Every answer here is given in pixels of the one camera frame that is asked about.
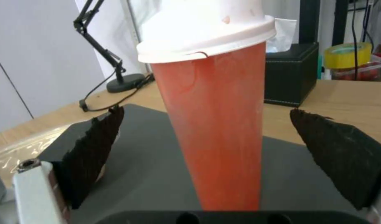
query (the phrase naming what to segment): black bar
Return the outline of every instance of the black bar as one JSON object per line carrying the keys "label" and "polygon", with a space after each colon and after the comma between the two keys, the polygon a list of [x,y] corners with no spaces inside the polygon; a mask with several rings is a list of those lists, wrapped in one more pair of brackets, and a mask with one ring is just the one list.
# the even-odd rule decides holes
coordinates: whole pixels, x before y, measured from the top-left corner
{"label": "black bar", "polygon": [[349,0],[336,1],[332,46],[344,43],[348,4]]}
{"label": "black bar", "polygon": [[87,32],[81,34],[91,45],[94,47],[114,68],[116,68],[119,63],[103,48],[91,35]]}
{"label": "black bar", "polygon": [[317,42],[320,0],[300,1],[300,44]]}
{"label": "black bar", "polygon": [[79,16],[76,18],[76,20],[74,21],[74,23],[76,23],[76,22],[82,22],[82,19],[84,18],[85,13],[87,13],[88,8],[90,7],[92,1],[93,1],[93,0],[87,0],[87,2],[84,4],[84,7],[82,8],[82,10],[81,10]]}
{"label": "black bar", "polygon": [[100,6],[102,5],[104,0],[98,0],[98,2],[95,4],[94,9],[91,11],[89,17],[84,23],[84,27],[87,27],[88,24],[91,22],[91,20],[94,18],[95,14],[99,11]]}

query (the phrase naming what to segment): screw hole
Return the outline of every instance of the screw hole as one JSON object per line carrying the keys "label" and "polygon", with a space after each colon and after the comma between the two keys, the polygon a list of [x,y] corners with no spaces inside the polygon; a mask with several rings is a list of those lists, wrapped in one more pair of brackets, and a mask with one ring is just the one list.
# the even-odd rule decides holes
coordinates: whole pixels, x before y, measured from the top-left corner
{"label": "screw hole", "polygon": [[176,220],[176,224],[199,224],[199,218],[191,213],[183,213]]}
{"label": "screw hole", "polygon": [[268,217],[267,224],[291,224],[291,220],[283,214],[272,214]]}
{"label": "screw hole", "polygon": [[34,164],[34,161],[33,161],[33,160],[27,160],[27,161],[23,162],[22,166],[23,166],[24,168],[26,168],[26,167],[29,167],[29,166],[31,166],[31,165],[33,165],[33,164]]}

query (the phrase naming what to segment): tissue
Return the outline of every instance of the tissue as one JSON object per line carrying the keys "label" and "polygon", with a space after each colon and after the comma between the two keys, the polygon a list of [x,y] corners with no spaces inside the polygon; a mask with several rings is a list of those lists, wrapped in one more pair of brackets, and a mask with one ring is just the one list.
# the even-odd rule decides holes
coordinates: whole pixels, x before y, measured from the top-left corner
{"label": "tissue", "polygon": [[266,52],[288,51],[293,43],[297,20],[275,19],[276,36],[266,41]]}

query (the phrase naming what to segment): black pole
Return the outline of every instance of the black pole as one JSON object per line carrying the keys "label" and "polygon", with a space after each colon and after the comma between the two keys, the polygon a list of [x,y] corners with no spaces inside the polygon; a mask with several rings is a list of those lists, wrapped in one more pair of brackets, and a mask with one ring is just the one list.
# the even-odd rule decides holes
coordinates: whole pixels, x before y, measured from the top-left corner
{"label": "black pole", "polygon": [[300,1],[300,44],[317,42],[320,0]]}
{"label": "black pole", "polygon": [[344,43],[348,4],[349,0],[336,1],[332,46]]}

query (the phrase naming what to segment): plastic sheet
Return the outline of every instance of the plastic sheet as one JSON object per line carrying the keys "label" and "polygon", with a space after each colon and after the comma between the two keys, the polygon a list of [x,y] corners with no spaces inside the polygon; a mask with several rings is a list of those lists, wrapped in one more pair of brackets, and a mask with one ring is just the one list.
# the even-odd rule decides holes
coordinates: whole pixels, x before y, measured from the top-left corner
{"label": "plastic sheet", "polygon": [[0,149],[0,177],[5,186],[12,184],[17,165],[37,157],[51,145],[70,125],[55,128]]}

